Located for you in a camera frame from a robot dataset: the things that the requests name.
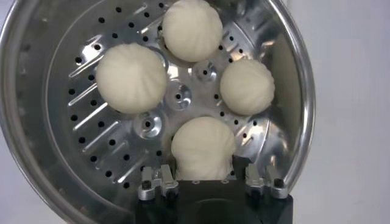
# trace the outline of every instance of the steamed bun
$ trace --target steamed bun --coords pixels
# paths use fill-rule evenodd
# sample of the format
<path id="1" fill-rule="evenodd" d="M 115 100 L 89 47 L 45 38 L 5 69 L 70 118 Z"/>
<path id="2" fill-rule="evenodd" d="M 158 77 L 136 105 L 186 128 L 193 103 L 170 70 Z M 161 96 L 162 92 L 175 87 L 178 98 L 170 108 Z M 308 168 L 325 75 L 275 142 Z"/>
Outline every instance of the steamed bun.
<path id="1" fill-rule="evenodd" d="M 229 127 L 212 117 L 198 117 L 185 123 L 174 136 L 172 154 L 177 178 L 222 180 L 232 170 L 235 138 Z"/>
<path id="2" fill-rule="evenodd" d="M 96 71 L 97 88 L 103 99 L 127 114 L 155 108 L 164 97 L 167 82 L 157 54 L 138 44 L 109 49 Z"/>
<path id="3" fill-rule="evenodd" d="M 274 78 L 262 63 L 241 59 L 230 64 L 220 83 L 222 98 L 234 112 L 253 115 L 262 112 L 274 98 Z"/>
<path id="4" fill-rule="evenodd" d="M 196 62 L 208 58 L 222 39 L 222 22 L 203 0 L 179 0 L 165 13 L 163 36 L 178 58 Z"/>

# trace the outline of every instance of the metal surface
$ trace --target metal surface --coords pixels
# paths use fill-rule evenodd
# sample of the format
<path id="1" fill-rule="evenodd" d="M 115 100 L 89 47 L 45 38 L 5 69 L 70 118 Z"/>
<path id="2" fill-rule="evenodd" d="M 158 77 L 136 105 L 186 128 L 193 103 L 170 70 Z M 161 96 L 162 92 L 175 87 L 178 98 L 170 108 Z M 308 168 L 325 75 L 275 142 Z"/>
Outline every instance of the metal surface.
<path id="1" fill-rule="evenodd" d="M 260 178 L 256 165 L 253 163 L 249 164 L 245 168 L 245 176 L 247 194 L 252 196 L 253 192 L 256 191 L 259 195 L 263 195 L 266 184 L 264 179 Z"/>
<path id="2" fill-rule="evenodd" d="M 224 23 L 222 50 L 188 64 L 164 48 L 158 26 L 172 2 L 162 3 L 18 0 L 5 22 L 4 136 L 31 185 L 68 222 L 134 220 L 140 167 L 169 163 L 172 135 L 196 116 L 226 122 L 236 134 L 236 154 L 258 170 L 275 166 L 289 190 L 302 170 L 314 125 L 314 85 L 284 6 L 212 1 Z M 108 48 L 134 41 L 161 55 L 170 83 L 158 108 L 128 116 L 102 101 L 93 74 Z M 241 57 L 259 58 L 275 78 L 273 105 L 252 117 L 229 111 L 218 93 L 224 68 Z"/>
<path id="3" fill-rule="evenodd" d="M 280 178 L 274 166 L 266 166 L 266 179 L 271 188 L 271 196 L 284 199 L 288 196 L 288 188 L 284 180 Z"/>
<path id="4" fill-rule="evenodd" d="M 179 193 L 179 183 L 173 179 L 169 165 L 164 164 L 156 170 L 157 175 L 152 176 L 153 170 L 150 166 L 144 167 L 141 171 L 141 185 L 138 187 L 138 199 L 150 201 L 156 197 L 156 187 L 160 187 L 161 196 L 173 197 Z"/>

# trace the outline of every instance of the perforated steamer tray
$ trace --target perforated steamer tray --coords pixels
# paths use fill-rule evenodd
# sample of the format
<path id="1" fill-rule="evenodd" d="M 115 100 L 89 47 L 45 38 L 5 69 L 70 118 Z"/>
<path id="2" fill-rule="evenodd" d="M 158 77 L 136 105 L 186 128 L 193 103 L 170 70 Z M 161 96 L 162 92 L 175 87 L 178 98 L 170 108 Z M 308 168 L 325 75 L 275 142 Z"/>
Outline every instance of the perforated steamer tray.
<path id="1" fill-rule="evenodd" d="M 142 166 L 172 159 L 186 121 L 212 116 L 235 133 L 237 155 L 260 171 L 274 165 L 289 190 L 314 125 L 314 85 L 300 35 L 278 0 L 210 1 L 224 25 L 209 60 L 186 63 L 165 48 L 164 12 L 173 1 L 16 1 L 1 41 L 1 123 L 17 163 L 43 199 L 75 223 L 132 223 Z M 94 81 L 110 47 L 156 52 L 169 78 L 164 100 L 134 116 L 110 108 Z M 272 106 L 239 116 L 219 80 L 240 58 L 262 61 L 275 78 Z"/>

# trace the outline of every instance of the steamer basket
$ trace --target steamer basket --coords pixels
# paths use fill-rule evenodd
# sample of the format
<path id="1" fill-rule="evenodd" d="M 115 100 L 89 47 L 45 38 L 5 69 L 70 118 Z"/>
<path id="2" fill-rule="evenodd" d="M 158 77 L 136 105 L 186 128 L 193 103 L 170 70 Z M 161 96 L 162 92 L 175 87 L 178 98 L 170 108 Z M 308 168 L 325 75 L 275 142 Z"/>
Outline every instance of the steamer basket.
<path id="1" fill-rule="evenodd" d="M 224 24 L 219 49 L 185 63 L 165 48 L 164 12 L 174 1 L 16 0 L 1 35 L 1 125 L 21 171 L 70 223 L 135 223 L 142 166 L 172 159 L 176 130 L 212 116 L 235 133 L 237 155 L 262 172 L 272 164 L 294 186 L 314 125 L 314 83 L 299 31 L 279 0 L 210 1 Z M 105 51 L 137 42 L 169 77 L 158 108 L 129 116 L 105 103 L 94 75 Z M 262 61 L 275 78 L 272 106 L 239 116 L 219 93 L 225 67 Z"/>

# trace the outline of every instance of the white wall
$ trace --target white wall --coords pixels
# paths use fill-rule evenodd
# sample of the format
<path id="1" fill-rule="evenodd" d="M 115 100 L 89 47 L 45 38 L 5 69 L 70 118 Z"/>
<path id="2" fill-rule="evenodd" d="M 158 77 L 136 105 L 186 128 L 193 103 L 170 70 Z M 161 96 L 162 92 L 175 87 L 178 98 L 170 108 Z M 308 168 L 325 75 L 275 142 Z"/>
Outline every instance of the white wall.
<path id="1" fill-rule="evenodd" d="M 297 223 L 389 223 L 390 1 L 290 0 L 311 57 L 314 141 Z"/>

